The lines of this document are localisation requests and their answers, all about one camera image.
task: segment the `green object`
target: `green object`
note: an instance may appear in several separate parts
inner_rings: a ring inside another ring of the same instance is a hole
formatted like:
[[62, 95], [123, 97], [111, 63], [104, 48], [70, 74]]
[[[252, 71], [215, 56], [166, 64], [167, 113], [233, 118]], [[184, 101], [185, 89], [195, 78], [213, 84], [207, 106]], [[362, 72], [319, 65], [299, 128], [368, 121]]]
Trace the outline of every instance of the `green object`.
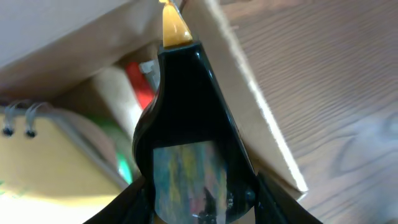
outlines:
[[113, 121], [97, 116], [86, 116], [97, 124], [105, 134], [110, 137], [116, 146], [116, 159], [118, 162], [118, 172], [123, 179], [131, 184], [133, 174], [138, 173], [138, 168], [132, 158], [132, 141], [122, 131], [122, 129]]

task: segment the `red plastic item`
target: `red plastic item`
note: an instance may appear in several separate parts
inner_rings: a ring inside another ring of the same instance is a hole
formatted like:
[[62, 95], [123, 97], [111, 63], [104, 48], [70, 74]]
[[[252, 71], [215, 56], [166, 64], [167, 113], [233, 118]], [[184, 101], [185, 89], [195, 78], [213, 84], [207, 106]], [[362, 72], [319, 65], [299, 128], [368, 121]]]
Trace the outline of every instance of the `red plastic item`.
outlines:
[[126, 73], [130, 79], [131, 86], [136, 94], [141, 108], [145, 109], [155, 97], [154, 91], [150, 87], [145, 76], [139, 70], [138, 63], [129, 63], [126, 66]]

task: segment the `wood grain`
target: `wood grain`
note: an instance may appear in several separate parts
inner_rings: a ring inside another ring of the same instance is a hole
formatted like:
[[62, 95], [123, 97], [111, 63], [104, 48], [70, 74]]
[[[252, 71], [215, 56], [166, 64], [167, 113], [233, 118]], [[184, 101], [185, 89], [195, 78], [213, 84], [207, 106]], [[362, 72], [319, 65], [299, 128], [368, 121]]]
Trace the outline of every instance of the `wood grain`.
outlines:
[[325, 223], [398, 218], [398, 1], [267, 2], [220, 1], [310, 187], [300, 203]]

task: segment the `box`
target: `box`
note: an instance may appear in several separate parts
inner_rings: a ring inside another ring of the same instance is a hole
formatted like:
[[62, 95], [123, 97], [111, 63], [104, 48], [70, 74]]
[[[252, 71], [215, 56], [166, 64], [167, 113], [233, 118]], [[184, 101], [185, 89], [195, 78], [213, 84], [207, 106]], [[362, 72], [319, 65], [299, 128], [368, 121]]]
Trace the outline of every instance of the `box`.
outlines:
[[[0, 22], [0, 49], [6, 49], [0, 58], [2, 96], [58, 97], [57, 102], [73, 107], [84, 98], [90, 81], [80, 84], [82, 92], [77, 94], [74, 87], [79, 83], [161, 39], [162, 5], [157, 0], [39, 0], [31, 6], [22, 0], [7, 2], [0, 3], [5, 4], [0, 14], [6, 18]], [[305, 181], [217, 1], [189, 0], [182, 6], [256, 169], [266, 169], [299, 198], [308, 190]]]

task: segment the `yellow notebook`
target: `yellow notebook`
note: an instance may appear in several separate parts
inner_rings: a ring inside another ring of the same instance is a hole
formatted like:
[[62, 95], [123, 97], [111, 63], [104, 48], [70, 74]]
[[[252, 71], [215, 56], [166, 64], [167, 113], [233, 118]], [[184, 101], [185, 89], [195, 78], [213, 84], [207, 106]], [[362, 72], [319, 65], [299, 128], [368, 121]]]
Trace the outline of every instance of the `yellow notebook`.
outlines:
[[0, 136], [0, 223], [83, 223], [121, 192], [61, 119], [36, 117], [29, 138], [21, 111], [13, 127]]

